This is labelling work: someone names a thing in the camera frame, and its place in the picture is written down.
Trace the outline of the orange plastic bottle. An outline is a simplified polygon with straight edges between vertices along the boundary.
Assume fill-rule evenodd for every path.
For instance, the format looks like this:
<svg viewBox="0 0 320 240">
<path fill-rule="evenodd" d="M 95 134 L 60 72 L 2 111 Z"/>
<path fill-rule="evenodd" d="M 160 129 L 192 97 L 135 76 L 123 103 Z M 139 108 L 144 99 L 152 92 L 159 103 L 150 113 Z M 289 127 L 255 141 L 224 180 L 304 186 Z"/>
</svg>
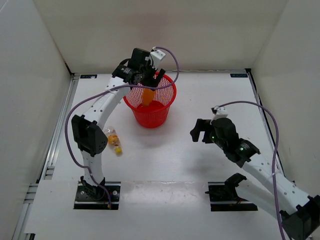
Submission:
<svg viewBox="0 0 320 240">
<path fill-rule="evenodd" d="M 142 93 L 142 105 L 147 107 L 151 104 L 156 95 L 156 90 L 145 88 Z"/>
</svg>

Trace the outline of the small yellow-label plastic bottle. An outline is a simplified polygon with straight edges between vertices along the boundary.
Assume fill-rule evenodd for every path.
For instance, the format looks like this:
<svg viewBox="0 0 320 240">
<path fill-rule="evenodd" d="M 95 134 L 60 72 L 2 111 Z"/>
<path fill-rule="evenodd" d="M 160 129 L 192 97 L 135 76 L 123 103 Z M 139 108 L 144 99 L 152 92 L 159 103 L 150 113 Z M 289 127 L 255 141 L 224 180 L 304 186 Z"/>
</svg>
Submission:
<svg viewBox="0 0 320 240">
<path fill-rule="evenodd" d="M 108 126 L 103 129 L 103 133 L 107 137 L 107 144 L 109 147 L 113 149 L 117 156 L 120 156 L 123 153 L 123 149 L 116 130 L 112 126 Z"/>
</svg>

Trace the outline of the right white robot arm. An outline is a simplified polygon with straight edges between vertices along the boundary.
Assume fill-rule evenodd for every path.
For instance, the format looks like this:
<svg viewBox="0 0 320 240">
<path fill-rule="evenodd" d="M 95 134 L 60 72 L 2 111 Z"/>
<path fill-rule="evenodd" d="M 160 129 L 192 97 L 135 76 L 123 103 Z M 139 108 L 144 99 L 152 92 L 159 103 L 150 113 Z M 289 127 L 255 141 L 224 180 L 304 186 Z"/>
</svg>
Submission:
<svg viewBox="0 0 320 240">
<path fill-rule="evenodd" d="M 275 218 L 288 237 L 306 240 L 320 226 L 320 197 L 310 196 L 289 181 L 280 172 L 272 172 L 272 164 L 250 141 L 240 138 L 233 122 L 226 118 L 197 119 L 190 131 L 193 142 L 216 144 L 227 157 L 258 180 L 265 189 L 252 184 L 241 174 L 225 181 L 224 193 L 230 200 L 244 198 L 259 206 Z"/>
</svg>

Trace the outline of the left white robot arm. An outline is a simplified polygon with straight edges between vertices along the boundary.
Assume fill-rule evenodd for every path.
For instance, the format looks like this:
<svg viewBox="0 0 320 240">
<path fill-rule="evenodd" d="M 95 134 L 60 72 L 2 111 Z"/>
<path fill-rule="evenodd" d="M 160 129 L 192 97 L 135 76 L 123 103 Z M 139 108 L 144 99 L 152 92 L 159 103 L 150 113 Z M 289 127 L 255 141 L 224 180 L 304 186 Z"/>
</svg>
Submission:
<svg viewBox="0 0 320 240">
<path fill-rule="evenodd" d="M 156 88 L 160 78 L 154 78 L 166 54 L 156 48 L 146 51 L 134 48 L 129 59 L 123 60 L 112 72 L 106 87 L 107 94 L 100 96 L 82 115 L 71 119 L 72 133 L 79 148 L 84 176 L 80 178 L 85 192 L 94 201 L 103 201 L 105 177 L 102 172 L 102 152 L 108 144 L 103 132 L 105 123 L 118 103 L 135 85 Z"/>
</svg>

